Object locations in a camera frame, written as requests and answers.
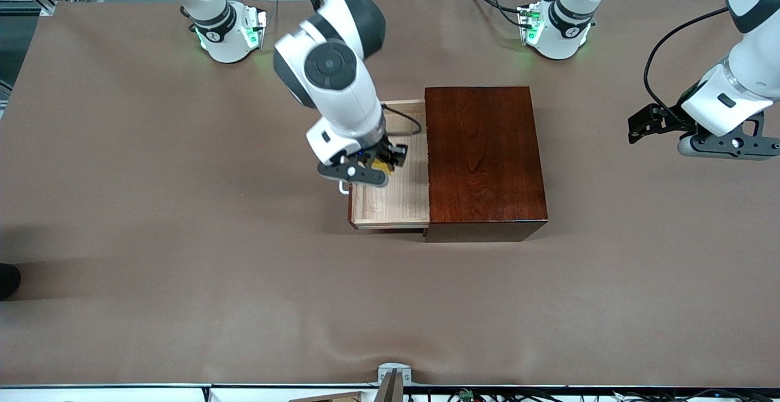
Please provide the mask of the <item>brown table mat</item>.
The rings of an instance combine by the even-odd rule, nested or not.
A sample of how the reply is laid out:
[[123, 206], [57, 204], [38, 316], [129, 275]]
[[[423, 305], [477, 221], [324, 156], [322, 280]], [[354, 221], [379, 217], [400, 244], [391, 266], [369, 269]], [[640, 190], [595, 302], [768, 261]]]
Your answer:
[[626, 138], [649, 51], [723, 0], [604, 0], [566, 62], [471, 0], [378, 4], [381, 99], [530, 87], [549, 223], [357, 233], [271, 50], [222, 65], [176, 4], [62, 4], [0, 121], [0, 383], [780, 386], [780, 158]]

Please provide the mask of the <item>black round object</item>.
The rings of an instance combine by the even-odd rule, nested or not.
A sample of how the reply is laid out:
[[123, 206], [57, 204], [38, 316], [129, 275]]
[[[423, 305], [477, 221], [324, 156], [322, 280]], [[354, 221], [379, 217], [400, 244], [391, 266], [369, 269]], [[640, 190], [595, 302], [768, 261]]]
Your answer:
[[20, 283], [20, 270], [14, 265], [0, 263], [0, 300], [7, 300], [16, 293]]

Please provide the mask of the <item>dark wood cabinet box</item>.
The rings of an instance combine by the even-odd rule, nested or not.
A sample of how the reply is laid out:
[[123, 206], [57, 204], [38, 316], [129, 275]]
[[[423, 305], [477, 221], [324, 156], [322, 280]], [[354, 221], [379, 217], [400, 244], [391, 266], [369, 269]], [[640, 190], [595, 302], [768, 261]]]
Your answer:
[[428, 243], [521, 242], [548, 222], [528, 86], [425, 90]]

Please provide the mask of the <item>wooden drawer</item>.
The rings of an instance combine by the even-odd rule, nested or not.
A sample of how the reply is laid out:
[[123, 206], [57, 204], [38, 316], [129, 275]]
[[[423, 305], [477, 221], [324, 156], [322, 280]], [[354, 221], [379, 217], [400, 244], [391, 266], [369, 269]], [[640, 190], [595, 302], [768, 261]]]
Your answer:
[[424, 229], [430, 224], [425, 102], [388, 100], [384, 111], [388, 138], [406, 144], [406, 163], [384, 188], [353, 185], [347, 221], [357, 230]]

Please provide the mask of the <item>grey metal bracket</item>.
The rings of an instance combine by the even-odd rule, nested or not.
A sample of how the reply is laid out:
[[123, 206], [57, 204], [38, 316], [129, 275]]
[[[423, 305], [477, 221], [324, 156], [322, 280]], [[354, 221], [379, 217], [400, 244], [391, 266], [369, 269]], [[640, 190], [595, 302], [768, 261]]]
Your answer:
[[413, 385], [412, 368], [401, 363], [384, 363], [378, 367], [377, 385], [373, 402], [409, 402], [406, 390]]

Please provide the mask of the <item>light brown board piece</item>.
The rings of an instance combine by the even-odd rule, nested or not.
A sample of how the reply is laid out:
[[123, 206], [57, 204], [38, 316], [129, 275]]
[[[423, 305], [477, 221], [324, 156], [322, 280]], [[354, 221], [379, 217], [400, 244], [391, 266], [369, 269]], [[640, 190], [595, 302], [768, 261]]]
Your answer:
[[290, 399], [289, 402], [363, 402], [362, 396], [362, 391], [354, 391], [348, 393], [333, 393], [304, 398], [295, 398]]

